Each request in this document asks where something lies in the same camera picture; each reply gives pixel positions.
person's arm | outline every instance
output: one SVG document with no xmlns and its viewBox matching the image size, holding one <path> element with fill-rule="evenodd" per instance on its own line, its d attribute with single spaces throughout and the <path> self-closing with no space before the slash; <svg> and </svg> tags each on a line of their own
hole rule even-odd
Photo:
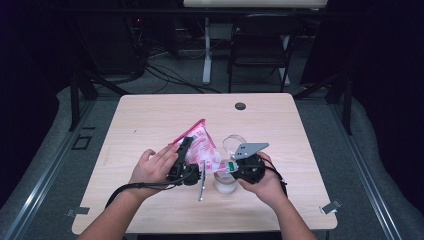
<svg viewBox="0 0 424 240">
<path fill-rule="evenodd" d="M 265 153 L 258 153 L 262 158 L 271 161 Z M 275 173 L 267 170 L 265 176 L 256 184 L 250 184 L 239 179 L 240 185 L 247 191 L 253 192 L 258 198 L 270 206 L 278 218 L 281 236 L 284 240 L 316 239 L 299 215 L 293 204 L 286 197 L 281 188 L 280 181 Z"/>
<path fill-rule="evenodd" d="M 151 149 L 146 150 L 134 168 L 129 183 L 165 182 L 166 175 L 178 158 L 178 147 L 167 146 L 157 154 Z M 140 205 L 158 192 L 150 188 L 123 191 L 78 239 L 122 239 Z"/>
</svg>

dark curtain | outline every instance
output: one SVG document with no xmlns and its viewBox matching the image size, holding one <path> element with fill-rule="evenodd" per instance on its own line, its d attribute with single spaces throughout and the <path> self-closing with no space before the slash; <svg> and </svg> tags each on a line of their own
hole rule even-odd
<svg viewBox="0 0 424 240">
<path fill-rule="evenodd" d="M 76 58 L 63 47 L 63 22 L 46 8 L 31 0 L 0 8 L 1 206 L 49 131 L 59 105 L 56 94 L 69 85 L 70 59 Z"/>
<path fill-rule="evenodd" d="M 301 83 L 340 72 L 356 41 L 367 39 L 353 76 L 353 96 L 374 127 L 386 171 L 424 213 L 424 15 L 419 0 L 329 1 L 329 11 L 369 12 L 370 21 L 323 21 Z M 369 24 L 371 31 L 362 31 Z"/>
</svg>

wrist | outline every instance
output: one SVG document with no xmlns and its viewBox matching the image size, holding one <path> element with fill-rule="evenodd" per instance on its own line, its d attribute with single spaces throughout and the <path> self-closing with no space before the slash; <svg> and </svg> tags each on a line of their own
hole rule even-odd
<svg viewBox="0 0 424 240">
<path fill-rule="evenodd" d="M 148 198 L 146 194 L 143 194 L 141 189 L 137 188 L 126 189 L 121 194 L 123 194 L 126 198 L 132 199 L 135 203 L 140 205 Z"/>
<path fill-rule="evenodd" d="M 271 198 L 269 202 L 267 202 L 267 205 L 271 207 L 274 211 L 279 211 L 280 209 L 284 208 L 287 204 L 289 204 L 289 199 L 284 194 L 283 191 L 278 192 L 276 196 Z"/>
</svg>

plastic bag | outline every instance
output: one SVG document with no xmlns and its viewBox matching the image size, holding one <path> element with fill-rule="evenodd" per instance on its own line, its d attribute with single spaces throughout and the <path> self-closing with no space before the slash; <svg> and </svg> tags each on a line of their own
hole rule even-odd
<svg viewBox="0 0 424 240">
<path fill-rule="evenodd" d="M 206 131 L 205 119 L 199 120 L 189 130 L 175 139 L 173 143 L 182 143 L 184 137 L 193 137 L 193 142 L 187 151 L 185 161 L 188 164 L 199 165 L 200 171 L 203 171 L 203 161 L 205 161 L 206 173 L 214 173 L 221 163 L 221 155 Z"/>
</svg>

chair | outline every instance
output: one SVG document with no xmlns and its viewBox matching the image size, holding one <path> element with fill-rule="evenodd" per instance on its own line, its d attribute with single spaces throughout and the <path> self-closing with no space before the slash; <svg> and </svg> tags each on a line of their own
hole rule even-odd
<svg viewBox="0 0 424 240">
<path fill-rule="evenodd" d="M 248 68 L 285 68 L 280 92 L 284 90 L 296 37 L 302 26 L 294 17 L 275 14 L 251 14 L 236 20 L 231 32 L 228 92 L 231 93 L 233 66 Z M 289 36 L 284 47 L 283 36 Z"/>
</svg>

